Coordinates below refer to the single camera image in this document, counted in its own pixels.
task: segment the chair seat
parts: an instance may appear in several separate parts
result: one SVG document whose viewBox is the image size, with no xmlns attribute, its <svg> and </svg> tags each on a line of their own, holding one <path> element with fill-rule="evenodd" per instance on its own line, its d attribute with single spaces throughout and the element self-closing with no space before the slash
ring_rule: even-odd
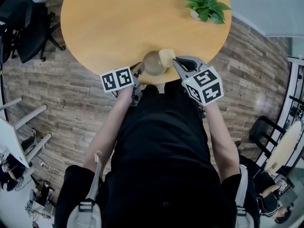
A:
<svg viewBox="0 0 304 228">
<path fill-rule="evenodd" d="M 45 45 L 50 36 L 50 18 L 47 15 L 37 15 L 20 32 L 17 52 L 22 63 L 31 60 Z"/>
</svg>

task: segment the light wood table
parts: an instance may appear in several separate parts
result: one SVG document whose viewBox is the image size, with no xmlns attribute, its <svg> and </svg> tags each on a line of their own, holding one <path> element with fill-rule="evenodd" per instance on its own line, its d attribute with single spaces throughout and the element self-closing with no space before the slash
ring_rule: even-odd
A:
<svg viewBox="0 0 304 228">
<path fill-rule="evenodd" d="M 218 0 L 230 6 L 229 0 Z M 192 19 L 185 0 L 64 0 L 61 28 L 73 56 L 100 75 L 133 66 L 146 53 L 174 49 L 178 56 L 194 56 L 208 63 L 222 48 L 231 26 L 231 11 L 224 11 L 226 24 Z M 161 76 L 144 73 L 143 84 L 178 79 L 169 68 Z"/>
<path fill-rule="evenodd" d="M 285 165 L 291 156 L 301 133 L 301 122 L 295 122 L 284 134 L 281 141 L 272 152 L 265 170 L 274 175 L 281 166 Z"/>
</svg>

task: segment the wooden floor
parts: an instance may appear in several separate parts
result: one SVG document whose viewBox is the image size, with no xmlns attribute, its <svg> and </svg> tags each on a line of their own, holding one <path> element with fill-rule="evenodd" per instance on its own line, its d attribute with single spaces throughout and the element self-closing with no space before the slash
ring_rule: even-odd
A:
<svg viewBox="0 0 304 228">
<path fill-rule="evenodd" d="M 49 11 L 57 14 L 57 20 L 61 4 L 62 0 L 48 2 Z M 64 43 L 61 31 L 55 32 L 54 37 Z M 44 113 L 19 130 L 19 136 L 20 140 L 27 138 L 32 127 L 42 136 L 52 134 L 39 155 L 49 164 L 50 173 L 39 166 L 39 158 L 33 163 L 34 177 L 51 181 L 56 201 L 65 169 L 83 163 L 89 143 L 115 99 L 103 92 L 99 76 L 79 64 L 68 49 L 61 52 L 48 44 L 45 56 L 44 63 L 39 56 L 25 64 L 18 58 L 10 60 L 4 65 L 3 74 L 9 100 L 20 96 L 23 99 L 8 109 L 11 122 L 47 105 Z M 248 142 L 253 122 L 264 114 L 273 120 L 277 118 L 288 78 L 286 57 L 286 39 L 264 38 L 233 19 L 224 47 L 209 63 L 223 80 L 225 97 L 218 104 L 228 130 L 235 141 L 242 141 L 242 153 L 249 158 L 255 159 L 259 153 L 259 149 Z M 204 125 L 209 133 L 208 124 Z"/>
</svg>

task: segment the person's arm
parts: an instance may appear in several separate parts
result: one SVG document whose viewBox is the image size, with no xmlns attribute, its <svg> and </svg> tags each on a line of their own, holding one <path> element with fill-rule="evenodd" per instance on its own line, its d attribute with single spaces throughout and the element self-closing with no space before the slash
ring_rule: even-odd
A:
<svg viewBox="0 0 304 228">
<path fill-rule="evenodd" d="M 221 181 L 240 174 L 238 149 L 234 144 L 218 104 L 213 102 L 204 107 L 211 134 L 214 159 L 218 166 Z"/>
<path fill-rule="evenodd" d="M 132 103 L 132 92 L 132 86 L 119 91 L 115 106 L 110 111 L 105 123 L 95 135 L 89 146 L 83 165 L 84 168 L 93 172 L 96 171 L 97 163 L 95 162 L 95 153 L 98 152 L 97 155 L 102 164 L 102 175 L 103 169 L 113 152 L 119 129 L 124 121 L 129 106 Z"/>
<path fill-rule="evenodd" d="M 262 193 L 263 198 L 267 197 L 270 193 L 274 192 L 275 190 L 278 190 L 280 187 L 281 187 L 280 185 L 273 185 L 265 189 Z"/>
</svg>

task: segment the person in black shirt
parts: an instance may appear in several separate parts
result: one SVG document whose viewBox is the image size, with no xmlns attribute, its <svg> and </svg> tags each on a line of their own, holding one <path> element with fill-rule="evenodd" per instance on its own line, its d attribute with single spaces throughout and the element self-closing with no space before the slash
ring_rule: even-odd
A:
<svg viewBox="0 0 304 228">
<path fill-rule="evenodd" d="M 235 144 L 239 147 L 241 143 L 238 141 Z M 247 167 L 248 175 L 254 180 L 256 200 L 260 214 L 266 217 L 272 217 L 276 223 L 279 224 L 287 221 L 291 215 L 291 210 L 280 206 L 278 190 L 281 186 L 277 185 L 268 172 L 261 170 L 261 167 L 254 161 L 241 154 L 239 159 L 240 164 Z"/>
<path fill-rule="evenodd" d="M 111 171 L 100 179 L 96 203 L 103 228 L 229 228 L 236 222 L 235 197 L 241 179 L 237 148 L 216 103 L 205 107 L 218 173 L 210 162 L 201 112 L 181 81 L 154 85 L 130 107 L 133 88 L 117 102 L 92 140 L 83 167 L 67 168 L 55 212 L 55 228 L 66 228 L 71 211 L 84 201 L 96 170 L 95 153 Z M 259 227 L 254 184 L 249 180 L 246 210 Z"/>
</svg>

